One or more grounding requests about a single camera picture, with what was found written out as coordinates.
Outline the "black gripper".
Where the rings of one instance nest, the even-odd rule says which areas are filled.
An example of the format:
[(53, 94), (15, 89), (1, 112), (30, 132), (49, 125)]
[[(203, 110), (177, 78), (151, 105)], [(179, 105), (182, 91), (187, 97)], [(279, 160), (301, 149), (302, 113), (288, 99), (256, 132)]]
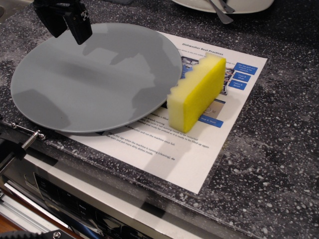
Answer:
[(56, 38), (67, 26), (79, 45), (92, 35), (89, 13), (79, 0), (35, 0), (33, 6), (41, 22)]

